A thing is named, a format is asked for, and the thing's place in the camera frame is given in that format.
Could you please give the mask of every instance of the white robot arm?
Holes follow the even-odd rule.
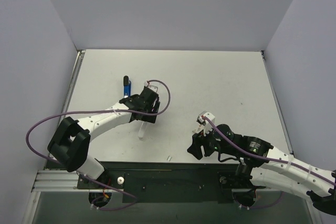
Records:
[[[157,87],[147,85],[141,94],[124,97],[106,110],[74,120],[64,118],[52,137],[48,150],[67,169],[78,171],[99,182],[107,183],[108,171],[99,161],[88,155],[90,142],[104,132],[134,120],[155,123],[160,102]]]
[[[336,215],[336,173],[320,169],[288,155],[257,137],[242,136],[228,125],[215,126],[215,117],[202,112],[193,143],[187,150],[197,159],[218,152],[235,156],[240,164],[236,180],[249,180],[253,186],[279,189],[306,200],[325,213]]]

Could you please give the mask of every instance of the white table surface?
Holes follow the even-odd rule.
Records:
[[[228,124],[235,133],[259,137],[289,153],[259,52],[86,50],[68,111],[114,105],[123,98],[125,75],[132,94],[142,91],[145,80],[162,80],[171,90],[171,105],[149,124],[142,141],[141,122],[94,139],[89,154],[100,161],[167,162],[171,156],[171,163],[217,163],[216,154],[198,161],[186,151],[204,110],[216,116],[217,125]],[[167,92],[158,87],[163,109]]]

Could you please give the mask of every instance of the purple cable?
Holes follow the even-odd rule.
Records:
[[[100,186],[105,187],[105,188],[112,189],[112,190],[114,190],[114,191],[117,191],[117,192],[119,192],[119,193],[122,193],[122,194],[124,194],[124,195],[126,195],[126,196],[129,196],[129,197],[131,197],[131,198],[134,199],[133,202],[131,202],[131,203],[127,204],[127,205],[124,205],[124,206],[122,206],[122,207],[115,207],[115,208],[102,208],[102,207],[100,207],[99,210],[101,210],[101,211],[117,211],[117,210],[122,210],[122,209],[128,208],[128,207],[130,207],[130,206],[133,206],[135,203],[138,202],[138,198],[136,198],[136,196],[134,196],[133,194],[129,194],[129,193],[123,191],[123,190],[114,188],[114,187],[112,187],[112,186],[105,185],[105,184],[103,184],[103,183],[101,183],[101,182],[98,182],[98,181],[96,181],[96,180],[94,180],[94,179],[88,177],[88,176],[83,176],[83,177],[86,178],[87,180],[93,182],[93,183],[96,183],[97,185],[100,185]],[[94,204],[98,199],[101,199],[101,198],[103,198],[103,197],[105,197],[105,196],[101,196],[101,197],[98,197],[98,198],[94,199],[94,200],[91,202],[91,204]]]
[[[162,81],[160,81],[160,80],[149,80],[149,81],[147,81],[147,82],[148,82],[148,84],[149,84],[150,82],[158,82],[158,83],[161,83],[161,84],[164,85],[164,87],[167,89],[167,92],[168,92],[168,102],[167,102],[166,107],[165,107],[162,111],[160,111],[160,112],[158,112],[158,113],[145,113],[145,112],[139,112],[139,111],[135,111],[135,110],[93,110],[93,111],[69,111],[69,112],[64,112],[64,113],[60,113],[60,114],[56,114],[56,115],[51,115],[51,116],[49,116],[49,117],[47,117],[47,118],[44,118],[44,119],[42,119],[41,121],[37,122],[36,124],[34,124],[34,125],[28,130],[28,132],[27,132],[27,134],[26,134],[26,144],[27,144],[28,148],[29,148],[32,152],[34,152],[36,155],[38,155],[38,156],[40,156],[40,157],[42,157],[42,158],[45,158],[46,160],[49,160],[49,161],[51,161],[51,162],[55,162],[55,163],[59,164],[59,162],[58,162],[57,160],[55,160],[55,159],[53,159],[53,158],[51,158],[51,157],[45,156],[45,155],[43,155],[42,153],[40,153],[40,152],[38,152],[37,150],[35,150],[35,149],[32,147],[32,145],[30,144],[30,142],[29,142],[29,136],[30,136],[31,132],[33,131],[33,129],[35,129],[35,128],[36,128],[37,126],[39,126],[40,124],[42,124],[42,123],[44,123],[44,122],[46,122],[46,121],[49,121],[49,120],[51,120],[51,119],[53,119],[53,118],[58,118],[58,117],[63,116],[63,115],[74,115],[74,114],[96,114],[96,113],[102,113],[102,114],[103,114],[103,113],[112,113],[112,112],[129,112],[129,113],[135,113],[135,114],[140,114],[140,115],[150,115],[150,116],[161,115],[161,114],[162,114],[163,112],[165,112],[165,111],[168,109],[168,107],[169,107],[170,100],[171,100],[170,90],[169,90],[168,86],[167,86],[164,82],[162,82]]]
[[[264,206],[251,206],[251,207],[249,207],[249,210],[256,210],[256,209],[265,209],[265,208],[269,208],[269,207],[273,207],[273,206],[275,206],[276,204],[278,204],[280,201],[282,201],[282,198],[284,197],[284,192],[283,191],[281,191],[281,193],[280,193],[280,196],[279,196],[279,198],[276,200],[276,201],[274,201],[273,203],[271,203],[271,204],[268,204],[268,205],[264,205]]]
[[[207,118],[206,116],[203,117],[203,119],[207,120],[209,122],[209,124],[212,126],[212,128],[215,129],[215,131],[217,131],[217,133],[222,137],[224,138],[225,141],[227,141],[233,148],[239,150],[241,153],[245,154],[246,156],[249,156],[249,157],[253,157],[253,158],[257,158],[257,159],[261,159],[261,160],[265,160],[265,161],[272,161],[272,162],[278,162],[278,163],[283,163],[283,164],[288,164],[288,161],[285,161],[285,160],[279,160],[279,159],[275,159],[275,158],[270,158],[270,157],[263,157],[263,156],[258,156],[258,155],[255,155],[255,154],[252,154],[250,152],[247,152],[246,150],[243,150],[242,148],[240,148],[238,145],[234,144],[230,139],[228,139],[215,125],[214,123],[209,119]],[[305,172],[309,172],[309,170],[301,165],[298,165],[298,164],[295,164],[295,163],[291,163],[292,166],[295,166]],[[310,174],[320,178],[321,180],[324,180],[325,182],[328,182],[329,184],[333,185],[336,187],[336,183],[321,176],[320,174],[317,174],[313,171],[310,172]]]

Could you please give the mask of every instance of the purple wire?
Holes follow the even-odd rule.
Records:
[[[117,191],[117,192],[119,192],[119,193],[122,193],[122,194],[124,194],[124,195],[126,195],[126,196],[129,196],[129,197],[131,197],[131,198],[134,199],[133,202],[131,202],[131,203],[127,204],[127,205],[124,205],[124,206],[122,206],[122,207],[115,207],[115,208],[102,208],[102,207],[100,207],[99,210],[101,210],[101,211],[117,211],[117,210],[122,210],[122,209],[128,208],[128,207],[130,207],[130,206],[133,206],[135,203],[138,202],[138,198],[137,198],[136,196],[134,196],[133,194],[127,193],[126,191],[123,191],[123,190],[114,188],[114,187],[112,187],[112,186],[108,186],[108,185],[103,184],[103,183],[101,183],[101,182],[99,182],[99,181],[96,181],[96,180],[94,180],[94,179],[92,179],[92,178],[90,178],[90,177],[88,177],[88,176],[84,176],[84,178],[86,178],[87,180],[89,180],[89,181],[91,181],[91,182],[93,182],[93,183],[96,183],[97,185],[103,186],[103,187],[105,187],[105,188],[112,189],[112,190],[114,190],[114,191]],[[103,197],[105,197],[105,196],[101,196],[101,197],[98,197],[98,198],[94,199],[94,200],[91,202],[91,204],[94,204],[98,199],[101,199],[101,198],[103,198]]]
[[[32,145],[30,144],[29,136],[30,136],[31,132],[33,131],[33,129],[35,129],[35,128],[36,128],[37,126],[39,126],[40,124],[42,124],[42,123],[44,123],[44,122],[46,122],[46,121],[49,121],[49,120],[51,120],[51,119],[53,119],[53,118],[58,118],[58,117],[63,116],[63,115],[74,115],[74,114],[96,114],[96,113],[102,113],[102,114],[103,114],[103,113],[112,113],[112,112],[129,112],[129,113],[135,113],[135,114],[140,114],[140,115],[150,115],[150,116],[161,115],[161,114],[162,114],[163,112],[165,112],[165,111],[168,109],[168,107],[169,107],[170,100],[171,100],[171,93],[170,93],[170,90],[169,90],[168,86],[167,86],[164,82],[162,82],[162,81],[160,81],[160,80],[149,80],[149,81],[147,81],[147,82],[148,82],[148,84],[149,84],[150,82],[158,82],[158,83],[161,83],[161,84],[164,85],[164,87],[167,89],[167,92],[168,92],[168,102],[167,102],[166,107],[165,107],[162,111],[160,111],[160,112],[158,112],[158,113],[145,113],[145,112],[139,112],[139,111],[135,111],[135,110],[92,110],[92,111],[69,111],[69,112],[63,112],[63,113],[56,114],[56,115],[51,115],[51,116],[49,116],[49,117],[47,117],[47,118],[44,118],[44,119],[42,119],[41,121],[35,123],[35,124],[28,130],[28,132],[27,132],[27,134],[26,134],[26,144],[27,144],[28,148],[29,148],[32,152],[34,152],[36,155],[38,155],[38,156],[40,156],[40,157],[42,157],[42,158],[45,158],[46,160],[49,160],[49,161],[51,161],[51,162],[54,162],[54,163],[59,164],[59,162],[58,162],[57,160],[55,160],[55,159],[53,159],[53,158],[51,158],[51,157],[45,156],[45,155],[43,155],[42,153],[40,153],[40,152],[38,152],[37,150],[35,150],[35,149],[32,147]]]
[[[249,207],[249,210],[265,209],[265,208],[273,207],[273,206],[275,206],[276,204],[278,204],[280,201],[282,201],[283,197],[284,197],[284,192],[281,191],[279,198],[278,198],[276,201],[274,201],[273,203],[268,204],[268,205],[264,205],[264,206],[255,206],[255,207],[254,207],[254,206],[251,206],[251,207]]]
[[[270,158],[270,157],[263,157],[263,156],[258,156],[258,155],[255,155],[255,154],[252,154],[250,152],[247,152],[246,150],[240,148],[238,145],[234,144],[230,139],[228,139],[215,125],[214,123],[209,119],[207,118],[206,116],[203,117],[205,120],[207,120],[209,122],[209,124],[212,126],[212,128],[215,129],[215,131],[217,131],[217,133],[222,137],[224,138],[225,141],[227,141],[233,148],[239,150],[241,153],[245,154],[246,156],[249,156],[249,157],[252,157],[252,158],[257,158],[257,159],[261,159],[261,160],[265,160],[265,161],[272,161],[272,162],[278,162],[278,163],[283,163],[283,164],[288,164],[288,161],[286,160],[279,160],[279,159],[275,159],[275,158]],[[298,165],[298,164],[295,164],[295,163],[291,163],[292,166],[295,166],[305,172],[309,172],[309,170],[301,165]],[[328,182],[329,184],[333,185],[336,187],[336,183],[321,176],[320,174],[317,174],[313,171],[310,172],[310,174],[320,178],[321,180],[324,180],[325,182]]]
[[[43,155],[42,153],[40,153],[40,152],[38,152],[37,150],[35,150],[35,149],[32,147],[32,145],[30,144],[29,136],[30,136],[31,132],[33,131],[33,129],[35,129],[35,128],[36,128],[37,126],[39,126],[40,124],[42,124],[42,123],[44,123],[44,122],[46,122],[46,121],[49,121],[49,120],[51,120],[51,119],[53,119],[53,118],[58,118],[58,117],[63,116],[63,115],[73,115],[73,114],[96,114],[96,113],[102,113],[102,114],[103,114],[103,113],[112,113],[112,112],[129,112],[129,113],[136,113],[136,114],[140,114],[140,115],[149,115],[149,116],[161,115],[163,112],[165,112],[165,111],[168,109],[168,107],[169,107],[169,105],[170,105],[170,101],[171,101],[171,93],[170,93],[170,90],[169,90],[168,86],[167,86],[164,82],[162,82],[162,81],[160,81],[160,80],[149,80],[149,81],[147,81],[148,84],[149,84],[150,82],[158,82],[158,83],[161,83],[161,84],[164,85],[164,87],[167,89],[167,93],[168,93],[168,102],[167,102],[166,107],[165,107],[162,111],[160,111],[160,112],[158,112],[158,113],[145,113],[145,112],[139,112],[139,111],[135,111],[135,110],[93,110],[93,111],[69,111],[69,112],[64,112],[64,113],[60,113],[60,114],[56,114],[56,115],[51,115],[51,116],[49,116],[49,117],[47,117],[47,118],[44,118],[44,119],[42,119],[41,121],[37,122],[36,124],[34,124],[34,125],[28,130],[28,132],[27,132],[27,134],[26,134],[26,144],[27,144],[28,148],[29,148],[32,152],[34,152],[36,155],[38,155],[38,156],[40,156],[40,157],[42,157],[42,158],[45,158],[46,160],[49,160],[49,161],[52,161],[52,162],[55,162],[55,163],[58,163],[58,164],[59,164],[59,162],[58,162],[57,160],[55,160],[55,159],[53,159],[53,158],[51,158],[51,157],[45,156],[45,155]],[[103,186],[103,187],[106,187],[106,188],[109,188],[109,189],[112,189],[112,190],[115,190],[115,191],[118,191],[118,192],[120,192],[120,193],[122,193],[122,194],[124,194],[124,195],[126,195],[126,196],[129,196],[129,197],[131,197],[131,198],[134,199],[134,202],[129,203],[129,204],[127,204],[127,205],[125,205],[125,206],[122,206],[122,207],[117,207],[117,208],[100,208],[100,210],[102,210],[102,211],[116,211],[116,210],[125,209],[125,208],[128,208],[128,207],[130,207],[130,206],[133,206],[133,205],[134,205],[135,203],[137,203],[137,201],[138,201],[138,198],[136,198],[136,196],[134,196],[134,195],[132,195],[132,194],[129,194],[129,193],[125,192],[125,191],[122,191],[122,190],[119,190],[119,189],[117,189],[117,188],[114,188],[114,187],[105,185],[105,184],[103,184],[103,183],[101,183],[101,182],[99,182],[99,181],[96,181],[95,179],[92,179],[92,178],[88,177],[88,176],[84,176],[84,177],[85,177],[87,180],[89,180],[89,181],[91,181],[91,182],[93,182],[93,183],[96,183],[96,184],[98,184],[98,185],[100,185],[100,186]],[[92,204],[93,204],[94,202],[96,202],[99,198],[101,198],[101,197],[98,197],[98,198],[94,199],[94,200],[92,201]]]

